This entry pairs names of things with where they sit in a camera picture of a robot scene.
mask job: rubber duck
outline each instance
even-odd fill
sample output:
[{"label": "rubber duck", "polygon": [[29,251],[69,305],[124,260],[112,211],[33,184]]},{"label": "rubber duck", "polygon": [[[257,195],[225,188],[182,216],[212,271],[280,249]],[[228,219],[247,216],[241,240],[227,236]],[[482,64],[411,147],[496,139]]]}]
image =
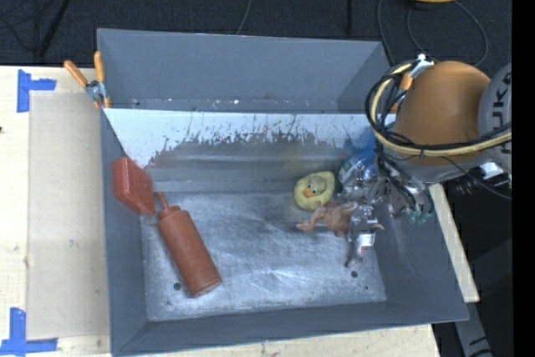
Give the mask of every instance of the rubber duck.
[{"label": "rubber duck", "polygon": [[313,212],[318,208],[318,204],[323,207],[330,201],[334,194],[334,185],[332,171],[307,174],[293,187],[293,199],[302,209]]}]

